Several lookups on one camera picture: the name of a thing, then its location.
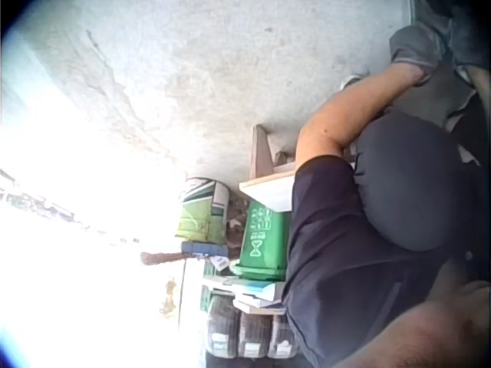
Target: concrete ground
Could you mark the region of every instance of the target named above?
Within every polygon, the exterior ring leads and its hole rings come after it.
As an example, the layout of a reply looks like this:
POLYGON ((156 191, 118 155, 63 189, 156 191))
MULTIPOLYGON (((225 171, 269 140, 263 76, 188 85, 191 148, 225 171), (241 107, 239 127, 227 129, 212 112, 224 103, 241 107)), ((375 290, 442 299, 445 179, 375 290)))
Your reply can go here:
POLYGON ((2 45, 0 167, 101 226, 161 238, 186 177, 248 179, 256 124, 292 151, 409 23, 408 0, 35 2, 2 45))

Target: dark shirt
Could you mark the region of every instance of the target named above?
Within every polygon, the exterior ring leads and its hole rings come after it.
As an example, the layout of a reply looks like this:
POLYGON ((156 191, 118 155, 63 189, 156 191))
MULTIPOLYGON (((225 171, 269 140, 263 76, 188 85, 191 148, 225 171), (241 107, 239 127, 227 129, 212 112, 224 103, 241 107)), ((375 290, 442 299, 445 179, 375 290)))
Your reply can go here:
POLYGON ((297 171, 283 302, 314 366, 343 360, 424 301, 445 259, 385 240, 344 160, 322 156, 297 171))

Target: bucket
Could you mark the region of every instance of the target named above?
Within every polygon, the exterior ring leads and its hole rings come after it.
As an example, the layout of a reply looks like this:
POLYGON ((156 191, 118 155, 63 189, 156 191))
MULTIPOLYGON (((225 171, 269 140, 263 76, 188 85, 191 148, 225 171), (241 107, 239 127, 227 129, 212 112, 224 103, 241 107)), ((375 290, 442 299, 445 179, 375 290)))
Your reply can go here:
POLYGON ((186 180, 181 192, 182 204, 176 236, 195 242, 226 244, 229 189, 216 180, 186 180))
POLYGON ((251 202, 240 262, 232 272, 249 280, 284 281, 290 216, 251 202))

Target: green recycling bin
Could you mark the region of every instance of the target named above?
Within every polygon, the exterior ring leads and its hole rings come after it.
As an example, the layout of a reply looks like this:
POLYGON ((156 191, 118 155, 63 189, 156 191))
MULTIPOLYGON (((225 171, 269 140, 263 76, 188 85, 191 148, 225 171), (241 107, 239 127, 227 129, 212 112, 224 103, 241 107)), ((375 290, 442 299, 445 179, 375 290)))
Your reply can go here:
POLYGON ((290 216, 251 202, 240 261, 232 271, 249 280, 284 281, 290 216))

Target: black pants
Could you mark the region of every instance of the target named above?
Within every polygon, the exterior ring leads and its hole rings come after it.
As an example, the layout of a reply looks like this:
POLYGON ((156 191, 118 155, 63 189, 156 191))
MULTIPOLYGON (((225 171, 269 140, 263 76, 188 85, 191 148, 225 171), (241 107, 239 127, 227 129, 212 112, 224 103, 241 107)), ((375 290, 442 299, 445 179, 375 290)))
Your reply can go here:
POLYGON ((463 163, 452 135, 392 112, 358 140, 355 181, 372 225, 412 251, 466 246, 479 216, 474 163, 463 163))

